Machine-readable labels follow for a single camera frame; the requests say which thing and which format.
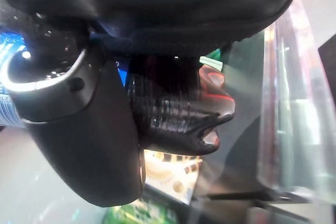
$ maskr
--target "black rubber cover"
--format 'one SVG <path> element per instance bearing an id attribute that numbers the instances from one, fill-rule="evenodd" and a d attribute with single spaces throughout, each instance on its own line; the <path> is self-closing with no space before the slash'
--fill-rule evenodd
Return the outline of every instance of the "black rubber cover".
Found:
<path id="1" fill-rule="evenodd" d="M 106 63 L 81 112 L 45 123 L 23 121 L 52 167 L 83 199 L 110 207 L 140 196 L 137 132 L 114 62 Z"/>
<path id="2" fill-rule="evenodd" d="M 275 21 L 292 0 L 7 0 L 26 12 L 99 19 L 114 51 L 204 55 Z"/>

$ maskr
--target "blurred background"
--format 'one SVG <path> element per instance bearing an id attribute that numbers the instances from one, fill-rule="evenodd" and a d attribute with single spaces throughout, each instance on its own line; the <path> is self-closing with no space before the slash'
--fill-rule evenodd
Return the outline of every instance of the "blurred background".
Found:
<path id="1" fill-rule="evenodd" d="M 336 0 L 301 1 L 335 100 Z M 221 52 L 226 90 L 239 106 L 235 119 L 217 128 L 220 149 L 179 162 L 176 156 L 147 152 L 146 189 L 132 205 L 105 209 L 87 203 L 60 179 L 25 130 L 4 128 L 0 224 L 335 224 L 330 202 L 317 207 L 295 194 L 274 195 L 257 179 L 264 40 L 259 33 Z"/>

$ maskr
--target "transparent plastic sheet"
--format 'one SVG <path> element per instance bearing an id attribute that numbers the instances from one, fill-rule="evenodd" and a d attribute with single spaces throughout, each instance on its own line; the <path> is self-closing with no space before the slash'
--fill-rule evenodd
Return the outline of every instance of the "transparent plastic sheet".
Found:
<path id="1" fill-rule="evenodd" d="M 258 179 L 336 203 L 335 107 L 300 0 L 265 30 Z"/>

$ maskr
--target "gray floor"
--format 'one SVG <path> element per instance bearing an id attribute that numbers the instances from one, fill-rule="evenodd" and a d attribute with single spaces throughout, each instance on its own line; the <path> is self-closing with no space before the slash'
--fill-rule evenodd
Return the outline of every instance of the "gray floor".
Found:
<path id="1" fill-rule="evenodd" d="M 336 0 L 302 0 L 319 48 L 336 34 Z"/>

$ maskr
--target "screw hole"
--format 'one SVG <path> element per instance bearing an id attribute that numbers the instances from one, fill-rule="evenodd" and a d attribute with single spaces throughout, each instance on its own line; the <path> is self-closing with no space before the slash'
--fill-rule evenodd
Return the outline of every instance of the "screw hole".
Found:
<path id="1" fill-rule="evenodd" d="M 74 93 L 74 92 L 77 92 L 77 91 L 80 91 L 84 88 L 85 86 L 85 83 L 83 81 L 83 79 L 79 78 L 79 77 L 76 77 L 76 78 L 72 78 L 70 80 L 68 80 L 68 88 L 69 88 L 69 91 L 71 93 Z"/>

